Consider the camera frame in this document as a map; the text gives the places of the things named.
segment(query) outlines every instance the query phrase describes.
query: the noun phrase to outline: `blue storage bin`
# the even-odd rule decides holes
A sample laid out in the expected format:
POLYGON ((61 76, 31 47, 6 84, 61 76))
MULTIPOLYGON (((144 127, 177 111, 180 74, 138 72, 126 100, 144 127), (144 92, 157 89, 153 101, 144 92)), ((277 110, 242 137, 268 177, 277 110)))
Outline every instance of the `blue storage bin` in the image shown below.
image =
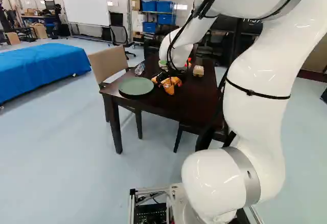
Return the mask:
POLYGON ((157 2, 156 1, 149 1, 149 2, 142 1, 142 10, 155 12, 157 10, 157 2))
POLYGON ((157 11, 164 13, 172 13, 173 12, 174 3, 171 1, 159 1, 157 2, 157 11))
POLYGON ((176 24, 176 17, 172 14, 160 14, 158 16, 158 23, 160 25, 175 25, 176 24))
POLYGON ((143 22, 143 32, 155 33, 157 23, 143 22))

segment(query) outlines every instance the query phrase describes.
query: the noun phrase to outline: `beige chair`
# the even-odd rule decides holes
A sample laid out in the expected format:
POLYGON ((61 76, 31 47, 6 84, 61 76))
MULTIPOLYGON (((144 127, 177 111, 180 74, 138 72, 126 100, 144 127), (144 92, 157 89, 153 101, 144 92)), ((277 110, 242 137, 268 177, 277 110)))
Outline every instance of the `beige chair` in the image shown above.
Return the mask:
MULTIPOLYGON (((93 73, 96 77, 100 89, 105 87, 105 85, 108 85, 108 83, 104 82, 106 79, 122 70, 129 71, 130 69, 128 67, 127 58, 123 46, 118 46, 97 52, 95 54, 91 54, 88 56, 88 58, 90 60, 93 73)), ((109 111, 106 107, 106 103, 104 103, 104 106, 106 113, 106 121, 109 122, 109 114, 111 111, 109 111)), ((135 114, 138 138, 142 139, 143 133, 141 110, 128 106, 124 106, 124 108, 135 114)))

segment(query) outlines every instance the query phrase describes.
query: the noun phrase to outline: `yellow object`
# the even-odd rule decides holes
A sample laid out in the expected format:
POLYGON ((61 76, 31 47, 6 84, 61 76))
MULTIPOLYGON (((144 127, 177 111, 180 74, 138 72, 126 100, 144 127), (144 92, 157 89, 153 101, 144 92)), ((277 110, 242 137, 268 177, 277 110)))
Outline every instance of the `yellow object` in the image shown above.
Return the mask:
POLYGON ((204 68, 203 68, 203 66, 200 66, 200 65, 194 66, 193 76, 195 76, 195 77, 196 76, 203 77, 204 76, 204 68))
POLYGON ((164 87, 165 91, 169 95, 175 94, 175 86, 182 86, 182 81, 178 77, 171 77, 167 78, 161 82, 162 86, 164 87))

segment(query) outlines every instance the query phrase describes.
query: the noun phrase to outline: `chair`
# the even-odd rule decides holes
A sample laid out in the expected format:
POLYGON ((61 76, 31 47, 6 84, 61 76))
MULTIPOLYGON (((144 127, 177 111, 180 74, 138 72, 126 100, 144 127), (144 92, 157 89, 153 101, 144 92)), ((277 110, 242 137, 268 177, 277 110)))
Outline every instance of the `chair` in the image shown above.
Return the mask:
MULTIPOLYGON (((114 46, 123 45, 125 48, 128 48, 133 45, 132 43, 128 43, 128 34, 124 26, 110 25, 110 30, 112 32, 112 44, 114 46)), ((125 51, 127 60, 129 60, 127 54, 133 55, 134 58, 136 57, 136 54, 125 51)))
MULTIPOLYGON (((88 58, 90 60, 92 70, 94 72, 94 75, 96 77, 100 89, 108 85, 108 83, 104 82, 107 78, 111 77, 112 75, 122 70, 129 71, 131 69, 128 67, 123 46, 118 46, 115 48, 110 48, 97 52, 95 54, 91 54, 88 56, 88 58)), ((105 106, 106 121, 109 122, 110 111, 106 107, 106 103, 104 103, 104 106, 105 106)), ((134 109, 128 106, 124 106, 124 108, 135 114, 138 138, 142 139, 143 133, 142 133, 141 110, 134 109)))

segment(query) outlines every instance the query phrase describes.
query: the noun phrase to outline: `computer monitor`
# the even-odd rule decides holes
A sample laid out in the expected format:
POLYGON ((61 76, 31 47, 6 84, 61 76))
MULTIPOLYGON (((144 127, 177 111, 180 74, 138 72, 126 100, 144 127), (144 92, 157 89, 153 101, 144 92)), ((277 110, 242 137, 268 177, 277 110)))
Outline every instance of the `computer monitor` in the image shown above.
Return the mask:
POLYGON ((56 5, 54 1, 44 1, 45 4, 45 8, 48 10, 55 10, 56 9, 56 5))

